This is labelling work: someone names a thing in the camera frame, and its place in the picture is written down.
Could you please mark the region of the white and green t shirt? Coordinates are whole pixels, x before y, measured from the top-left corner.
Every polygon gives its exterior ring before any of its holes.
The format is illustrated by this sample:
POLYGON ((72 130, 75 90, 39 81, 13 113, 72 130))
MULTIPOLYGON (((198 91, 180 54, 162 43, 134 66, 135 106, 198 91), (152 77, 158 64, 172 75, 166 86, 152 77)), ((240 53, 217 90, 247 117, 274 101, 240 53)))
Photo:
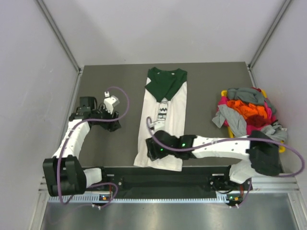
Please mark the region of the white and green t shirt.
POLYGON ((148 70, 142 115, 138 134, 138 153, 134 166, 152 167, 180 172, 183 161, 172 155, 152 161, 147 156, 146 139, 151 135, 146 126, 146 118, 152 121, 165 120, 165 131, 172 136, 184 134, 187 107, 187 75, 182 69, 160 70, 153 67, 148 70))

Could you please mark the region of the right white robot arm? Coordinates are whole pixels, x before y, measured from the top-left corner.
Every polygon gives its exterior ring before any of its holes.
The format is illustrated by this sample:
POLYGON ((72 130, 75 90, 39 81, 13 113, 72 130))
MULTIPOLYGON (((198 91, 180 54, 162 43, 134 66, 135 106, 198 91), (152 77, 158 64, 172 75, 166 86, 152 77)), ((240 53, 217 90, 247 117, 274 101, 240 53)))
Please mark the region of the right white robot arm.
POLYGON ((239 160, 239 163, 229 166, 228 175, 224 177, 225 186, 231 190, 256 175, 280 174, 279 146, 260 131, 241 138, 213 139, 196 135, 177 138, 160 130, 146 139, 146 146, 147 156, 152 161, 168 156, 181 160, 209 157, 239 160))

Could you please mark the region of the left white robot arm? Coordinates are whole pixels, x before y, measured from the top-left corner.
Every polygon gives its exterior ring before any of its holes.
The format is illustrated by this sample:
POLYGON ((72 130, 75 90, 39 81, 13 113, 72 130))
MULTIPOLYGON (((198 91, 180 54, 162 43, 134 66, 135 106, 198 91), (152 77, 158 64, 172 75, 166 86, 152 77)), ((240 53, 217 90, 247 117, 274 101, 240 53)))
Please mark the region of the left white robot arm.
POLYGON ((106 95, 101 104, 95 97, 80 97, 80 104, 69 117, 68 128, 60 147, 43 162, 43 171, 50 196, 83 194, 90 186, 107 188, 109 179, 102 168, 85 169, 79 155, 85 137, 93 126, 113 132, 121 127, 115 106, 119 99, 106 95))

